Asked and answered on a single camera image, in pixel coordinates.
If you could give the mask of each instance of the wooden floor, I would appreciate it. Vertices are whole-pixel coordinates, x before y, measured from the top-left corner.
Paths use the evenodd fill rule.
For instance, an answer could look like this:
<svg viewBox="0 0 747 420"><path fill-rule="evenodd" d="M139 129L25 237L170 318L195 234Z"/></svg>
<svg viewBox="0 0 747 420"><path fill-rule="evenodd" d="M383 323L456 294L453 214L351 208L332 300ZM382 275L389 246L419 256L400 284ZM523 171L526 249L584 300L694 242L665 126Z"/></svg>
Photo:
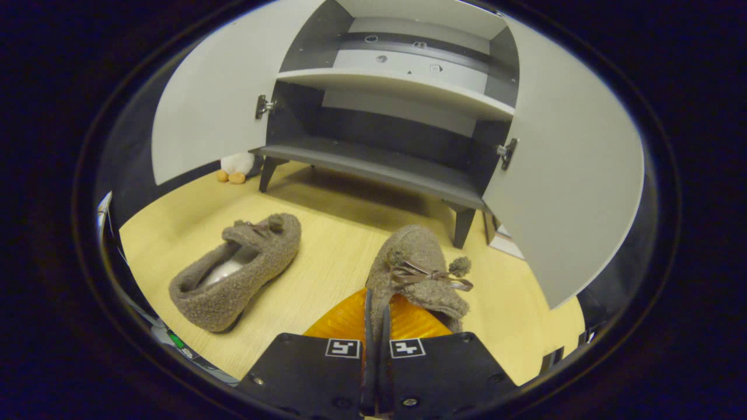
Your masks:
<svg viewBox="0 0 747 420"><path fill-rule="evenodd" d="M583 332L574 297L549 310L527 264L486 245L478 212L462 250L451 245L454 213L439 199L378 182L291 162L279 166L266 194L258 177L243 185L207 175L138 212L122 228L124 251L153 309L184 342L226 373L242 378L279 333L303 333L317 318L365 284L389 235L419 223L434 231L447 262L469 256L475 284L460 293L470 304L465 330L483 341L517 384L539 373L542 357L561 346L568 355ZM297 257L269 282L230 333L208 333L188 322L169 299L168 285L185 266L221 243L234 220L259 222L288 212L301 221Z"/></svg>

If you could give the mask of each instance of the dark gray shelf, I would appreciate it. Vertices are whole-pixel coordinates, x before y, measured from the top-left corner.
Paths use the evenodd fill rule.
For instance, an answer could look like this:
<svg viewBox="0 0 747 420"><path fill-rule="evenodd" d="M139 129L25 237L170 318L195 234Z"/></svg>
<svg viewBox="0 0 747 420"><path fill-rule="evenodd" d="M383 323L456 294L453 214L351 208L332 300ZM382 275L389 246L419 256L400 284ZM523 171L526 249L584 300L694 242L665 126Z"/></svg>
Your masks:
<svg viewBox="0 0 747 420"><path fill-rule="evenodd" d="M288 138L253 152L353 173L471 209L485 209L466 173L409 155L318 136Z"/></svg>

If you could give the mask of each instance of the ribbon bow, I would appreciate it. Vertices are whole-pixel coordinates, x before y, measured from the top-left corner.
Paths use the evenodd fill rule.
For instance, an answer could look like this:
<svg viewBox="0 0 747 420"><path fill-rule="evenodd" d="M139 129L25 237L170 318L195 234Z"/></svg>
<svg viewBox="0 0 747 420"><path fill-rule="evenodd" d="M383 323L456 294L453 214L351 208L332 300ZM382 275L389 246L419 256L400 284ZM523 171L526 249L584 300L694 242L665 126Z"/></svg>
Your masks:
<svg viewBox="0 0 747 420"><path fill-rule="evenodd" d="M247 226L251 230L257 232L261 236L264 236L264 235L262 235L263 232L271 232L272 231L272 229L270 229L270 225L269 224L266 224L266 225L255 225L254 223L247 221Z"/></svg>
<svg viewBox="0 0 747 420"><path fill-rule="evenodd" d="M469 280L450 277L451 272L449 271L428 270L412 261L404 261L401 265L391 266L389 272L391 278L401 285L411 285L425 280L438 280L448 282L449 287L463 291L470 291L474 287Z"/></svg>

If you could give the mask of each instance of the stuffed toy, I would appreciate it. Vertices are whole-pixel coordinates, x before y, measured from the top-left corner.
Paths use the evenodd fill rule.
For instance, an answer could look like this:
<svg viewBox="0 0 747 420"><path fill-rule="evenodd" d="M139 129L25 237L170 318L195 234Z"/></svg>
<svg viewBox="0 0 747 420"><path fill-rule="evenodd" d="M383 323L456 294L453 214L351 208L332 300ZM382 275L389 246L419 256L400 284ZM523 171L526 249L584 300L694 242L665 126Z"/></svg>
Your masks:
<svg viewBox="0 0 747 420"><path fill-rule="evenodd" d="M264 158L256 157L249 152L235 153L220 159L220 170L217 172L218 181L243 184L247 178L259 173Z"/></svg>

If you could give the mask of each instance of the fuzzy slipper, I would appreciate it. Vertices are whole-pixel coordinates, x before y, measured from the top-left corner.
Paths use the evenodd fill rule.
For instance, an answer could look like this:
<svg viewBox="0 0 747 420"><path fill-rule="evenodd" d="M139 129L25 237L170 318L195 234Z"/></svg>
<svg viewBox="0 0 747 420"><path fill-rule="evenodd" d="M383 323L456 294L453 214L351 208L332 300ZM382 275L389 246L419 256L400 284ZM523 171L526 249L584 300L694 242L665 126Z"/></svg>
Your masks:
<svg viewBox="0 0 747 420"><path fill-rule="evenodd" d="M256 225L239 220L223 230L226 243L171 281L171 300L192 324L225 331L259 288L291 263L300 239L301 223L292 214L273 214Z"/></svg>
<svg viewBox="0 0 747 420"><path fill-rule="evenodd" d="M451 332L461 331L460 319L467 314L469 305L455 289L469 291L472 283L450 275L462 277L470 267L469 259L461 257L454 260L447 271L436 235L422 226L409 225L396 231L379 250L366 282L373 294L373 337L379 337L384 308L395 294L428 309Z"/></svg>

